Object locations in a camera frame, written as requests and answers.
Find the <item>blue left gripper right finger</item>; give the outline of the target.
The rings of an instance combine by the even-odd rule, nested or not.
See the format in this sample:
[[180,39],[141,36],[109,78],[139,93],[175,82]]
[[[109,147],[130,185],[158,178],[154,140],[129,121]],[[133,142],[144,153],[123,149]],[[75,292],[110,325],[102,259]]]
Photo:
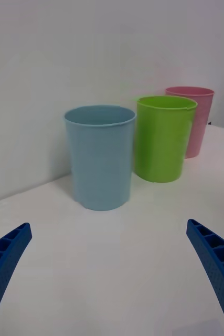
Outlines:
[[224,313],[224,239],[194,219],[188,220],[186,234]]

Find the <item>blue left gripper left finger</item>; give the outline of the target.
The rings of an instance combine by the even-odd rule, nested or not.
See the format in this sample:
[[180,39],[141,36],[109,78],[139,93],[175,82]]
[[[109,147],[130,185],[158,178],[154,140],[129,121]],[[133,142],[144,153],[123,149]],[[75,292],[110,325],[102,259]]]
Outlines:
[[15,268],[32,239],[29,223],[23,223],[0,238],[0,302]]

